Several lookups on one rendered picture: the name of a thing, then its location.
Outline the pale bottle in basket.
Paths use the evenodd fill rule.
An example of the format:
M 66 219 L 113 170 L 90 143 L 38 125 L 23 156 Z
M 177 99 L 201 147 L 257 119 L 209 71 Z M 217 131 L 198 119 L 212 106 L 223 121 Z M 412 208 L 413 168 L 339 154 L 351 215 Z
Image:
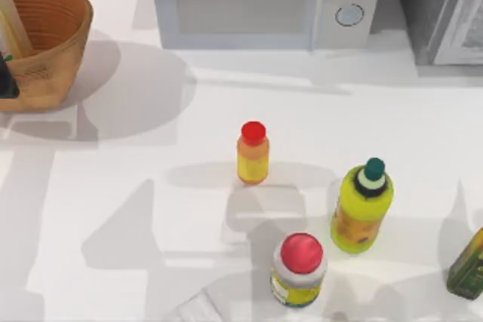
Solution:
M 33 54 L 14 0 L 0 0 L 0 55 L 3 60 L 17 60 Z

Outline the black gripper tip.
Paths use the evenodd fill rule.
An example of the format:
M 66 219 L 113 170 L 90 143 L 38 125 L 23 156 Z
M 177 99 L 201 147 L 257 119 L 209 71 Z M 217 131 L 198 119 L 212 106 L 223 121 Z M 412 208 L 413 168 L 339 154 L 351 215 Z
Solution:
M 7 62 L 0 54 L 0 99 L 16 99 L 20 95 L 16 80 L 11 74 Z

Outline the dark green bottle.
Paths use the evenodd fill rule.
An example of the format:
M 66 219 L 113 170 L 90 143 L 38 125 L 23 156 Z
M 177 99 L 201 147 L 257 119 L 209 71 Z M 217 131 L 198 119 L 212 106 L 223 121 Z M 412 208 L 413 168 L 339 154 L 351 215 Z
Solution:
M 446 287 L 450 293 L 472 301 L 483 293 L 483 227 L 451 265 Z

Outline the brown woven basket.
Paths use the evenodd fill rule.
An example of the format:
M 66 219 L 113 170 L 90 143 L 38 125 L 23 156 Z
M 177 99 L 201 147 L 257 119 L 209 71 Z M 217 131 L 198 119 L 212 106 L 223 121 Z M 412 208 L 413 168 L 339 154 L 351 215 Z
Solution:
M 28 57 L 7 62 L 18 96 L 0 96 L 0 111 L 59 106 L 82 63 L 94 15 L 88 0 L 13 0 L 33 46 Z

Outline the yellow bottle with red cap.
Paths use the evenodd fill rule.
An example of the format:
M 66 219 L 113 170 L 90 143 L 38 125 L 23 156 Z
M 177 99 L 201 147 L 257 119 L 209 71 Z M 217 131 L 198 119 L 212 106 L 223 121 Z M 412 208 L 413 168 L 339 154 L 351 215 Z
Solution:
M 246 184 L 259 184 L 269 173 L 269 139 L 260 121 L 247 121 L 237 140 L 236 171 Z

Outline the yellow-green bottle with teal cap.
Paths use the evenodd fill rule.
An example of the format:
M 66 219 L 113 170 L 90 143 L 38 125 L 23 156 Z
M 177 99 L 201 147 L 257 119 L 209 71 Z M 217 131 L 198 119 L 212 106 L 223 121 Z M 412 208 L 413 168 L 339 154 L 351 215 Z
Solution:
M 394 186 L 380 158 L 369 158 L 342 179 L 331 219 L 331 238 L 350 254 L 368 250 L 375 242 L 394 197 Z

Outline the pale microwave oven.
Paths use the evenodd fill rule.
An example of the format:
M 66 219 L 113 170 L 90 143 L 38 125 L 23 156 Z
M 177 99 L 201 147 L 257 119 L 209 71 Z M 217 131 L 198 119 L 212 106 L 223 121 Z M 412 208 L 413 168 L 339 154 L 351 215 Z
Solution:
M 154 0 L 162 46 L 174 50 L 310 49 L 315 0 Z M 343 6 L 365 16 L 351 27 L 337 23 Z M 377 0 L 322 0 L 317 48 L 365 46 Z

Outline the white jar with red lid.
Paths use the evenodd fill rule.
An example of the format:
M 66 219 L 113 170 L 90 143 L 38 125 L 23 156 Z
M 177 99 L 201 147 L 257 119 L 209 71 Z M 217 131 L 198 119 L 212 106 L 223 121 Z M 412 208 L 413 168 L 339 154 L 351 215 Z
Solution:
M 272 256 L 272 294 L 285 306 L 306 307 L 318 297 L 326 271 L 327 258 L 318 239 L 306 232 L 292 233 Z

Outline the microwave knob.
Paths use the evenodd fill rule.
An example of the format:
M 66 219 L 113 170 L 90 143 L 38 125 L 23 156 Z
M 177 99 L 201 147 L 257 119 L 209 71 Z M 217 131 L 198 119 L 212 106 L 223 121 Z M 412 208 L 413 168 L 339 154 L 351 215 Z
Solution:
M 335 20 L 341 26 L 351 27 L 359 24 L 364 16 L 365 11 L 360 5 L 350 4 L 337 10 Z

